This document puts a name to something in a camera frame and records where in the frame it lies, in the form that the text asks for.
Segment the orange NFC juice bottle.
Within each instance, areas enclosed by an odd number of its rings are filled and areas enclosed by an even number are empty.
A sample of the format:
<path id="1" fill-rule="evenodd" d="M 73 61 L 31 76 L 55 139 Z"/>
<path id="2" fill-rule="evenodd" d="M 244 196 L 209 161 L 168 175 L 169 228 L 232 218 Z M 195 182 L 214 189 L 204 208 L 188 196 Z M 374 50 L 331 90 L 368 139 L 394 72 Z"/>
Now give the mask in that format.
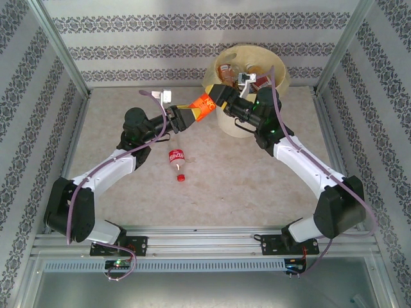
<path id="1" fill-rule="evenodd" d="M 189 105 L 192 110 L 195 121 L 200 122 L 208 116 L 211 112 L 216 109 L 216 104 L 206 93 L 202 94 L 198 99 L 196 99 L 192 104 Z"/>

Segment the left circuit board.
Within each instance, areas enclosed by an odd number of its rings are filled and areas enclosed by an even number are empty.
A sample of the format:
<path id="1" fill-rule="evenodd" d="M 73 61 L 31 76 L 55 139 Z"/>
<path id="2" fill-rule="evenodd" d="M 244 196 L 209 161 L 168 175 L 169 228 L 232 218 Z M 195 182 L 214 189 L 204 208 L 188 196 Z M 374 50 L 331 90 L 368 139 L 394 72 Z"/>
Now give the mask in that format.
<path id="1" fill-rule="evenodd" d="M 105 261 L 105 269 L 117 269 L 117 270 L 129 270 L 131 267 L 131 262 L 128 260 L 114 260 L 114 261 Z"/>

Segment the red label cola bottle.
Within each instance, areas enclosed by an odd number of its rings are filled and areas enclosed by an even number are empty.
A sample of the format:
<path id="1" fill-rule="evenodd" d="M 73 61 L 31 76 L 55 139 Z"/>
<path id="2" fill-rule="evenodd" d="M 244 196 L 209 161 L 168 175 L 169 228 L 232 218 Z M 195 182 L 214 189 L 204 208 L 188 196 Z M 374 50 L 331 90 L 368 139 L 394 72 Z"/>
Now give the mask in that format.
<path id="1" fill-rule="evenodd" d="M 181 149 L 174 149 L 168 153 L 171 168 L 176 172 L 176 175 L 182 175 L 183 166 L 186 162 L 184 152 Z"/>

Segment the aluminium right side rail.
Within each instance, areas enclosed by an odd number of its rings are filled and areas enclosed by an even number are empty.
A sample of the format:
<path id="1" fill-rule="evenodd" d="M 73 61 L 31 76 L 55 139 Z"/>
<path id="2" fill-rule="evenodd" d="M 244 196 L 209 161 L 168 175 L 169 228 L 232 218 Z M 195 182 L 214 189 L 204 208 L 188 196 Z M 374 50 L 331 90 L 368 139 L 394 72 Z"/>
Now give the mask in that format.
<path id="1" fill-rule="evenodd" d="M 365 184 L 361 179 L 361 176 L 358 172 L 347 169 L 347 164 L 345 161 L 344 156 L 341 153 L 340 143 L 335 134 L 335 128 L 333 123 L 329 119 L 329 114 L 324 104 L 322 97 L 318 96 L 315 93 L 313 87 L 310 87 L 311 96 L 313 99 L 313 103 L 315 106 L 315 110 L 317 113 L 317 117 L 319 119 L 320 128 L 322 131 L 322 135 L 324 138 L 324 143 L 326 145 L 326 149 L 328 152 L 328 157 L 330 161 L 330 166 L 339 173 L 342 173 L 346 176 L 356 176 L 358 177 L 363 184 L 363 190 L 365 189 Z M 372 230 L 375 230 L 377 224 L 373 223 L 373 220 L 370 214 L 367 214 L 365 221 L 357 224 L 355 227 L 349 230 L 349 233 L 344 235 L 345 237 L 355 237 L 355 238 L 366 238 L 369 236 L 373 236 L 371 234 Z"/>

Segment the aluminium right frame post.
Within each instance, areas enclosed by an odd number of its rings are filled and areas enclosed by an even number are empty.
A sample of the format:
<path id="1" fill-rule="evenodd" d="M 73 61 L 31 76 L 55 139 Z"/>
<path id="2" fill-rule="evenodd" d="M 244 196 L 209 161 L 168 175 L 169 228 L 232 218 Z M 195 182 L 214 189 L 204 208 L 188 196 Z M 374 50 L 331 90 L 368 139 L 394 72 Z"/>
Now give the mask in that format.
<path id="1" fill-rule="evenodd" d="M 351 41 L 355 37 L 355 33 L 358 31 L 363 20 L 367 16 L 371 6 L 374 4 L 374 0 L 359 0 L 352 16 L 350 17 L 347 26 L 345 27 L 339 41 L 337 42 L 329 61 L 325 65 L 319 81 L 314 86 L 315 94 L 319 96 L 324 92 L 329 80 L 333 73 L 337 69 L 341 59 L 345 55 Z"/>

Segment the aluminium left side rail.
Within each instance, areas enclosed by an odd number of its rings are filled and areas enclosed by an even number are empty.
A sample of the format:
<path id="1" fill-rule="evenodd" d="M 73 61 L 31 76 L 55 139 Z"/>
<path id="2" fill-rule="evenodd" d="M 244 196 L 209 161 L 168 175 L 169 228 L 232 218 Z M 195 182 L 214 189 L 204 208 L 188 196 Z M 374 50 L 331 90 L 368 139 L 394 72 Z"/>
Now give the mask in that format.
<path id="1" fill-rule="evenodd" d="M 74 120 L 74 126 L 70 133 L 69 143 L 64 153 L 64 161 L 62 169 L 53 180 L 48 202 L 43 217 L 43 224 L 45 229 L 50 229 L 66 236 L 67 228 L 67 214 L 69 212 L 69 206 L 67 205 L 66 197 L 64 197 L 64 190 L 66 186 L 73 185 L 73 181 L 69 179 L 68 174 L 73 163 L 74 152 L 80 138 L 81 129 L 83 126 L 86 109 L 91 98 L 91 94 L 88 94 L 81 102 L 76 118 Z"/>

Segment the right circuit board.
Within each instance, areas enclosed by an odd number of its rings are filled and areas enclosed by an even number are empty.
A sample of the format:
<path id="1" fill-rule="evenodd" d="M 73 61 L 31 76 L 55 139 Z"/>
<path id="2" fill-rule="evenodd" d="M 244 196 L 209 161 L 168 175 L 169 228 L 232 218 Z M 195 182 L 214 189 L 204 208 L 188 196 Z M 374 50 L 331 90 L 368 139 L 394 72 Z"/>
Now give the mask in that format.
<path id="1" fill-rule="evenodd" d="M 306 259 L 285 259 L 287 275 L 301 275 L 306 271 Z"/>

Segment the circuit board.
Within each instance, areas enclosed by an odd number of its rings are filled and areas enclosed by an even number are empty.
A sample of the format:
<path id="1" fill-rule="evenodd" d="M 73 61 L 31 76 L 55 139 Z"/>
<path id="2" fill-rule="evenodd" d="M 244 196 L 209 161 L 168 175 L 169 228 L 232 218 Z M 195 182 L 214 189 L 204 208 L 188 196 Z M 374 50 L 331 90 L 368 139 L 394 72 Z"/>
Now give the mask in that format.
<path id="1" fill-rule="evenodd" d="M 105 261 L 105 269 L 117 269 L 117 270 L 129 270 L 131 267 L 131 262 L 128 260 L 114 260 L 114 261 Z"/>
<path id="2" fill-rule="evenodd" d="M 306 259 L 285 259 L 287 275 L 301 275 L 306 271 Z"/>

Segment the aluminium frame post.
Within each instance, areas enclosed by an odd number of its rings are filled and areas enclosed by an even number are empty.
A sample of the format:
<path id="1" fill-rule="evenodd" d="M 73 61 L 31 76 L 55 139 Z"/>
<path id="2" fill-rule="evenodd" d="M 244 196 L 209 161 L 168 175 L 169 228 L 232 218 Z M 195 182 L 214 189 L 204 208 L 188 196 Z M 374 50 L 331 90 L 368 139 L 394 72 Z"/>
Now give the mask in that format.
<path id="1" fill-rule="evenodd" d="M 367 16 L 371 6 L 374 4 L 374 0 L 359 0 L 352 16 L 350 17 L 347 26 L 345 27 L 339 41 L 337 42 L 329 61 L 325 65 L 319 81 L 314 86 L 315 94 L 319 96 L 324 92 L 329 80 L 333 73 L 337 69 L 341 59 L 345 55 L 351 41 L 355 37 L 355 33 L 358 31 L 363 20 Z"/>
<path id="2" fill-rule="evenodd" d="M 62 61 L 65 69 L 76 85 L 76 88 L 82 95 L 89 96 L 91 91 L 89 90 L 80 70 L 77 68 L 73 57 L 59 34 L 55 23 L 42 3 L 42 0 L 26 0 L 26 2 L 33 11 L 33 14 L 36 16 L 36 19 L 53 46 L 55 53 Z"/>

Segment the aluminium left frame post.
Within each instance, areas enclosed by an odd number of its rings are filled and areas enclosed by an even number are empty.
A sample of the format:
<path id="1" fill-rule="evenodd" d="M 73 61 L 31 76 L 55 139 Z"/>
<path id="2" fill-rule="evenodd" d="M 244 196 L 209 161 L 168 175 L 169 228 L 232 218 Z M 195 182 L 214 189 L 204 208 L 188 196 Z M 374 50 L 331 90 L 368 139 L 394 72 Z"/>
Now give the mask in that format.
<path id="1" fill-rule="evenodd" d="M 82 95 L 89 96 L 91 91 L 89 90 L 80 70 L 77 68 L 73 57 L 59 34 L 55 23 L 42 3 L 42 0 L 26 0 L 26 2 L 33 11 L 33 14 L 36 16 L 36 19 L 53 46 L 55 53 L 62 61 L 65 69 L 76 85 L 76 88 Z"/>

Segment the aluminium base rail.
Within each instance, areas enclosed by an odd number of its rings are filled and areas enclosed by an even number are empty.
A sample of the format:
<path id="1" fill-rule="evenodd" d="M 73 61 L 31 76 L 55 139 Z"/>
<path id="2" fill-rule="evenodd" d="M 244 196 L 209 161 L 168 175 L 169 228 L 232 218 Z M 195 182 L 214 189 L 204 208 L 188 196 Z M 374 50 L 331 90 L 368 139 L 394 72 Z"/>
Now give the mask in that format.
<path id="1" fill-rule="evenodd" d="M 254 235 L 280 234 L 270 227 L 128 227 L 127 234 L 146 236 L 146 257 L 152 259 L 222 259 L 262 258 L 261 244 Z M 337 237 L 326 253 L 327 257 L 367 257 L 379 255 L 375 237 L 362 238 L 364 231 L 349 231 L 349 237 Z M 30 257 L 88 258 L 90 242 L 66 245 L 65 237 L 58 233 L 35 236 Z"/>

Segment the white plastic bin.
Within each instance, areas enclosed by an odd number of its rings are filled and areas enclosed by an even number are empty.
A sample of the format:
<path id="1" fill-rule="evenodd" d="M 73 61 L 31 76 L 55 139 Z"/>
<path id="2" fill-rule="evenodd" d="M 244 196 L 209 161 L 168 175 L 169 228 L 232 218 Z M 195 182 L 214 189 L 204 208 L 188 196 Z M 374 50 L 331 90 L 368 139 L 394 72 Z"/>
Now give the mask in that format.
<path id="1" fill-rule="evenodd" d="M 234 119 L 224 114 L 221 109 L 216 111 L 216 117 L 219 127 L 228 135 L 236 138 L 252 137 L 252 134 L 246 132 L 234 124 Z"/>

